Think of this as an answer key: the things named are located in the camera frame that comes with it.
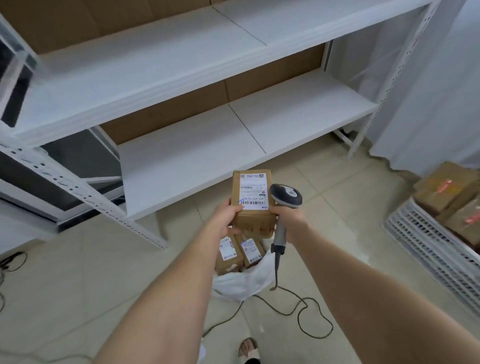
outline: forearm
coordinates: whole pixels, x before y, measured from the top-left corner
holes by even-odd
[[[404,285],[308,225],[290,232],[330,312],[364,363],[473,363],[478,342]]]
[[[96,363],[196,363],[220,241],[205,225],[142,293]]]

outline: white plastic bag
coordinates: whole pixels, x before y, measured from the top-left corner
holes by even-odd
[[[275,280],[275,255],[270,251],[254,267],[241,273],[213,277],[212,297],[245,301]]]

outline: white plastic basket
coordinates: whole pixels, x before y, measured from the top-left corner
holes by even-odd
[[[480,316],[480,256],[418,206],[412,198],[389,216],[386,231]]]

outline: shelf post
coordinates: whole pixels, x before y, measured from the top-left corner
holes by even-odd
[[[48,155],[27,146],[15,137],[10,128],[0,121],[0,151],[15,159],[39,176],[60,187],[83,203],[144,238],[158,248],[166,248],[167,242],[156,236],[134,220],[125,211],[109,201],[87,182],[57,163]]]
[[[425,30],[428,23],[430,22],[431,17],[437,10],[437,7],[440,4],[440,1],[441,0],[433,0],[429,5],[426,6],[426,8],[418,16],[415,26],[412,28],[412,31],[408,35],[402,47],[402,50],[400,51],[391,71],[389,72],[387,78],[385,79],[384,84],[380,88],[380,92],[378,93],[377,99],[375,100],[375,103],[378,105],[378,108],[363,123],[357,137],[353,141],[350,147],[350,150],[348,151],[347,159],[350,160],[354,156],[354,154],[358,151],[360,144],[362,143],[363,139],[367,135],[368,129],[372,125],[372,122],[375,119],[375,117],[380,112],[383,106],[383,103],[385,102],[385,100],[388,97],[388,94],[392,90],[396,79],[398,78],[400,73],[403,71],[405,64],[407,63],[415,46],[417,45],[418,39],[420,38],[423,31]]]

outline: person's right arm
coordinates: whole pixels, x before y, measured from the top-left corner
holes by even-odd
[[[275,206],[330,312],[363,363],[480,363],[480,342],[440,309]]]

